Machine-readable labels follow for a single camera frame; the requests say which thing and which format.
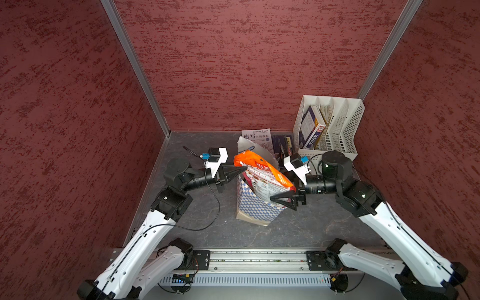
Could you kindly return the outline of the aluminium mounting rail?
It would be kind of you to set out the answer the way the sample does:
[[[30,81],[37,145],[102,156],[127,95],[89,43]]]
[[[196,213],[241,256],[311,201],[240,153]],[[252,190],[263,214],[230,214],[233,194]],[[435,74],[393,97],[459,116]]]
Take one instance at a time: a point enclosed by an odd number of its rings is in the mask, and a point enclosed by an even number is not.
[[[146,274],[148,266],[162,266],[170,271],[209,271],[224,273],[303,273],[362,271],[367,268],[381,271],[401,271],[404,268],[392,252],[367,252],[347,248],[345,256],[333,250],[302,249],[211,249],[193,250],[169,246],[147,255],[140,265],[140,273]]]

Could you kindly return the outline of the blue white box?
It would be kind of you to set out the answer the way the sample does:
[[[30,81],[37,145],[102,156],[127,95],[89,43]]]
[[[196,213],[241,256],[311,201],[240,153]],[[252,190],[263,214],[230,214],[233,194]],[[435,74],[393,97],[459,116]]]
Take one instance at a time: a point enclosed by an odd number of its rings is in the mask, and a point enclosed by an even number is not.
[[[301,121],[299,147],[312,150],[325,129],[326,123],[320,109],[316,105],[309,106]]]

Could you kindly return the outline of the orange red condiment packet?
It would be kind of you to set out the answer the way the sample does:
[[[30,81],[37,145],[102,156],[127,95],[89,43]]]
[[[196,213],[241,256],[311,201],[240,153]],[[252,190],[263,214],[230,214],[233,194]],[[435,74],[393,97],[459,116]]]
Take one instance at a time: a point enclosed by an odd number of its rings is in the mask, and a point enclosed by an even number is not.
[[[295,185],[284,174],[250,150],[237,154],[234,165],[247,167],[245,176],[256,196],[264,201],[270,201],[271,196],[296,190]]]

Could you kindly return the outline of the white printed booklet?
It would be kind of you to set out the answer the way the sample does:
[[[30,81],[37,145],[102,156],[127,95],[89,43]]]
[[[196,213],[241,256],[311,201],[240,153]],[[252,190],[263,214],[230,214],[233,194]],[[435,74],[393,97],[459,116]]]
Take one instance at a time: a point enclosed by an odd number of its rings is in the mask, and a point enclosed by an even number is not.
[[[271,136],[270,128],[267,129],[253,129],[253,130],[242,130],[241,136],[247,140],[250,140],[264,149],[273,152],[273,141]]]

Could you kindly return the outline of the white file organizer rack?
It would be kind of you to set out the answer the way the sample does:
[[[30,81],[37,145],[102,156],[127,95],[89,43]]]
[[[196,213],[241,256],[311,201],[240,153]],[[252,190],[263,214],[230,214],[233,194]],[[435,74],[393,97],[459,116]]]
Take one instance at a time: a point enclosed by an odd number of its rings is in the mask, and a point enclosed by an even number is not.
[[[319,149],[301,149],[301,121],[312,105],[316,105],[321,111],[327,113],[328,125],[324,131],[325,137],[320,138]],[[349,159],[355,160],[358,152],[354,138],[364,111],[365,106],[361,99],[304,95],[293,127],[294,149],[309,158],[325,151],[336,150],[342,152]]]

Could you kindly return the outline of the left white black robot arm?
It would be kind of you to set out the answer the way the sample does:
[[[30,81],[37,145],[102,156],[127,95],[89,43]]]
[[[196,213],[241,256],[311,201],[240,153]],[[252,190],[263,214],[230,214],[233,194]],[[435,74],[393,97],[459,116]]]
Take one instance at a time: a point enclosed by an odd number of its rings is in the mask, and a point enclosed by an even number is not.
[[[193,200],[190,191],[204,186],[221,187],[247,169],[228,164],[225,159],[206,161],[204,165],[204,169],[193,169],[183,158],[168,162],[164,173],[166,185],[140,228],[104,272],[79,286],[79,299],[142,300],[170,272],[192,265],[193,247],[181,238],[170,242],[154,261],[148,259],[190,206]]]

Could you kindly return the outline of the blue checkered paper bag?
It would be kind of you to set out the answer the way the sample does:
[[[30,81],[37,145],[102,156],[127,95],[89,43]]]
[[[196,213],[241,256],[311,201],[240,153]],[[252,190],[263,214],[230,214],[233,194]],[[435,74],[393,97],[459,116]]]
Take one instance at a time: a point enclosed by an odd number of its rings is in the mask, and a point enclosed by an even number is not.
[[[237,141],[238,154],[250,150],[260,155],[267,162],[272,164],[279,172],[279,164],[274,155],[262,146],[240,137]],[[260,226],[268,226],[274,221],[285,209],[278,203],[264,201],[253,192],[253,189],[245,176],[245,172],[237,181],[237,212],[236,217],[239,220],[247,221]]]

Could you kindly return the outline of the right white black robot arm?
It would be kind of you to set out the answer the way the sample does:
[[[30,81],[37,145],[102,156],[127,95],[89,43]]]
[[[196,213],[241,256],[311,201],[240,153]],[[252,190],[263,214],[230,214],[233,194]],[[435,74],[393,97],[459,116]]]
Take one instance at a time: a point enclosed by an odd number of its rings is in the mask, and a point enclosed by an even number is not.
[[[309,159],[298,153],[285,157],[285,172],[273,176],[288,191],[271,201],[296,210],[307,195],[334,195],[338,205],[375,231],[398,255],[397,260],[367,252],[342,239],[335,239],[323,252],[333,270],[351,268],[396,288],[407,300],[455,300],[469,271],[451,262],[424,242],[395,212],[372,184],[354,177],[350,158],[339,151],[321,155],[312,175]]]

